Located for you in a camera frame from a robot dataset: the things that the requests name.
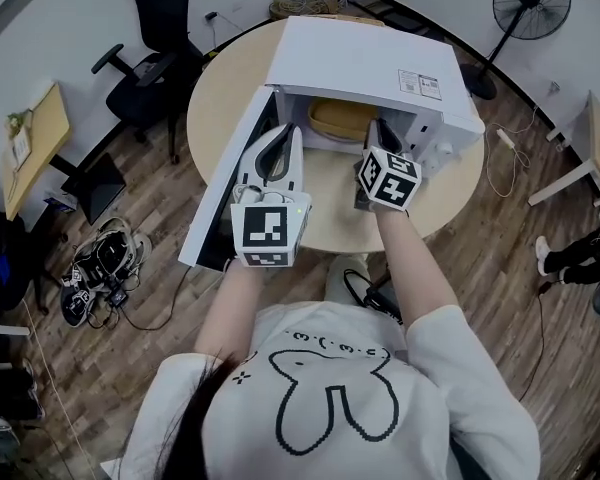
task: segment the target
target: white wall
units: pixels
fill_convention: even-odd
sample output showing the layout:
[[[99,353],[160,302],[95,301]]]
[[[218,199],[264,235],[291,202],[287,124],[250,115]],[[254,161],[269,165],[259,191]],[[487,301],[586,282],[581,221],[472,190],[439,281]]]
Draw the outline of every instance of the white wall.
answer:
[[[483,55],[502,37],[493,18],[492,0],[398,0],[439,23]],[[572,0],[562,28],[536,41],[511,39],[496,65],[516,82],[554,122],[577,105],[589,89],[600,99],[600,0]],[[561,91],[547,96],[551,81]],[[575,143],[579,154],[587,144]]]
[[[213,48],[204,14],[218,11],[244,28],[268,16],[271,0],[189,0],[191,41],[202,51]],[[218,44],[240,33],[216,20]],[[90,72],[98,58],[116,43],[122,56],[139,61],[148,50],[139,31],[133,0],[33,0],[0,35],[0,155],[4,116],[26,108],[36,87],[49,79],[62,84],[73,136],[61,154],[80,162],[116,124],[105,97],[120,76],[110,67]],[[59,186],[64,176],[48,168],[32,190],[21,215],[32,225],[44,209],[46,186]],[[0,208],[3,208],[0,167]]]

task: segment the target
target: fan stand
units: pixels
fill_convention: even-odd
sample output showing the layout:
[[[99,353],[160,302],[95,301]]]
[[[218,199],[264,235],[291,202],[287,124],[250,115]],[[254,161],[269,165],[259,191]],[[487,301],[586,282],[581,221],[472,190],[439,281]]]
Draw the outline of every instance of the fan stand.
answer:
[[[504,36],[498,43],[498,46],[496,46],[496,49],[493,50],[493,53],[484,66],[482,66],[482,68],[473,64],[462,64],[460,66],[460,72],[462,73],[462,78],[464,79],[464,85],[471,94],[475,94],[483,100],[492,100],[498,94],[496,84],[493,83],[493,80],[491,80],[487,74],[487,71],[489,71],[489,68],[493,66],[493,61],[495,61],[496,57],[500,53],[500,50],[502,50],[502,47],[507,42],[507,39],[509,39],[511,34],[513,34],[513,31],[518,26],[518,23],[522,19],[522,15],[526,12],[526,10],[527,7],[525,5],[520,6],[516,12],[516,15],[511,21],[511,24],[507,28],[507,31],[504,33]]]

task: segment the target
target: person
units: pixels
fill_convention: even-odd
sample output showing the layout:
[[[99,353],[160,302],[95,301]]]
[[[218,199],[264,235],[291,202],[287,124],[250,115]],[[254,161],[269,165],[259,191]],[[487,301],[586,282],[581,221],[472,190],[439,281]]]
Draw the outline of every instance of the person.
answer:
[[[471,478],[537,478],[535,424],[407,214],[376,219],[404,327],[354,305],[342,278],[368,275],[360,257],[335,259],[323,302],[257,314],[264,272],[231,262],[193,353],[158,369],[114,474],[459,480],[473,461],[486,476]]]
[[[535,249],[541,276],[556,274],[563,284],[600,282],[600,227],[562,251],[551,250],[546,237],[539,236]],[[594,261],[582,265],[591,259]]]

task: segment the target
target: electric fan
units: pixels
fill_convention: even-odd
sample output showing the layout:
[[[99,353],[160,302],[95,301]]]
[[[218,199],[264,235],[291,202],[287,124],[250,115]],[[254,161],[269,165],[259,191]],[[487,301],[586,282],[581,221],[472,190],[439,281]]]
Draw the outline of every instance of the electric fan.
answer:
[[[571,0],[493,0],[493,16],[504,36],[482,67],[460,66],[464,84],[485,100],[496,97],[497,90],[487,72],[510,37],[531,40],[547,37],[558,30],[571,10]]]

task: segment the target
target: black hair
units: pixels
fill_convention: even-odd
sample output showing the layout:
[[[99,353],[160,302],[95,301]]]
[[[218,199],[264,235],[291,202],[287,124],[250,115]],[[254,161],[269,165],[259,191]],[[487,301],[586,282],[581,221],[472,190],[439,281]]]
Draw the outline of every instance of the black hair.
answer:
[[[185,472],[186,477],[192,480],[208,478],[202,443],[202,424],[213,397],[238,363],[229,357],[216,368],[214,366],[207,365],[202,372],[198,387],[182,413],[173,445],[163,462],[162,456],[167,447],[165,441],[156,464],[156,480],[180,480]]]

